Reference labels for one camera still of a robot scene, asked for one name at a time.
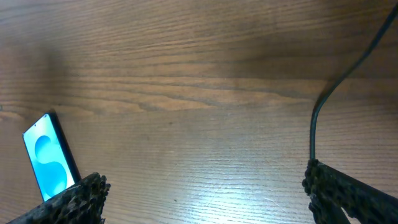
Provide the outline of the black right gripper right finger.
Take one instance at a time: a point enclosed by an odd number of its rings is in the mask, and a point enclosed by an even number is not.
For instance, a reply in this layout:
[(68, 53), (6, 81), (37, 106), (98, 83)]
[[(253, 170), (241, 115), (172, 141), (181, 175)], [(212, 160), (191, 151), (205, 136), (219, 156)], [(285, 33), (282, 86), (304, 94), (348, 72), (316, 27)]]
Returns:
[(308, 161), (302, 182), (316, 224), (397, 224), (397, 199), (317, 159)]

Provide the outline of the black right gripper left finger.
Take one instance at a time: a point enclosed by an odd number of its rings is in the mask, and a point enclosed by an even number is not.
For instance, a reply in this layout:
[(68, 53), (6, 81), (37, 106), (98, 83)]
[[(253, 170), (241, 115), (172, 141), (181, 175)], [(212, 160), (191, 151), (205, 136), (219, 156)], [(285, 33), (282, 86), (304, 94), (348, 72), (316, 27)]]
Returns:
[(94, 172), (9, 224), (104, 224), (110, 187), (104, 175)]

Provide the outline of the blue Samsung Galaxy smartphone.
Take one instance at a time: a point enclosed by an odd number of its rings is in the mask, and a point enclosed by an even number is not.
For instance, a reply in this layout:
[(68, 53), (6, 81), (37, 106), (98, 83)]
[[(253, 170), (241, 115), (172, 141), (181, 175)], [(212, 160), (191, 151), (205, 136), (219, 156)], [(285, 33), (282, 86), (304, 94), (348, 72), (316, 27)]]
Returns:
[(43, 114), (22, 134), (22, 138), (43, 201), (81, 180), (54, 110)]

